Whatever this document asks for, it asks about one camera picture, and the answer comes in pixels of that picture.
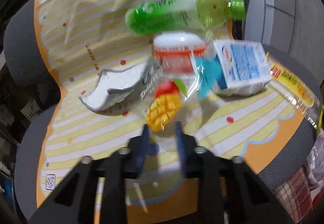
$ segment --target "plaid fabric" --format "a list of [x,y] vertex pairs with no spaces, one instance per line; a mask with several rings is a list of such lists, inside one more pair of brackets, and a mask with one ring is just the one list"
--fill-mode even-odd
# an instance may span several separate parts
[[303,169],[276,188],[274,194],[295,223],[302,221],[313,209],[307,178]]

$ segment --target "white container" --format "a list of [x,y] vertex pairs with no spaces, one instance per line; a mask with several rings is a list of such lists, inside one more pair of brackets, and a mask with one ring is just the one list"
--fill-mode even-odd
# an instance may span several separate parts
[[183,31],[163,32],[153,41],[154,56],[160,60],[165,73],[193,73],[190,56],[203,56],[212,48],[210,41]]
[[212,88],[215,93],[249,96],[256,94],[270,82],[270,67],[261,43],[215,40],[213,46],[227,86],[215,86]]

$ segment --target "green leaf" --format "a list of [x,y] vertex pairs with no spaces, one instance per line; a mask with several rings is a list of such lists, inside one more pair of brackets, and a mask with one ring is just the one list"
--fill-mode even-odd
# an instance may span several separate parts
[[178,87],[178,89],[181,91],[181,93],[187,97],[188,93],[187,93],[187,88],[186,85],[182,82],[181,79],[173,79],[173,82],[176,84],[176,86]]

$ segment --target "bottle label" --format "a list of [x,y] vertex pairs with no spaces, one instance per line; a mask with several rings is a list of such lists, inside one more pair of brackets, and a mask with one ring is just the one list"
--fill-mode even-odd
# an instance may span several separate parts
[[29,121],[35,119],[38,114],[36,113],[37,110],[40,110],[37,103],[34,99],[30,99],[26,106],[20,111]]
[[5,126],[12,125],[15,117],[8,111],[5,105],[0,105],[0,122]]
[[157,0],[136,7],[126,14],[126,24],[135,33],[148,34],[163,30],[203,29],[196,0]]

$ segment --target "blue dot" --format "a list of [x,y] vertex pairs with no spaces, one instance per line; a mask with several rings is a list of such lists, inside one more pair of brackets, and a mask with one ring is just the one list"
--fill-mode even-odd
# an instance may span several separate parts
[[156,143],[149,144],[146,149],[146,154],[149,156],[156,156],[160,151],[160,146]]

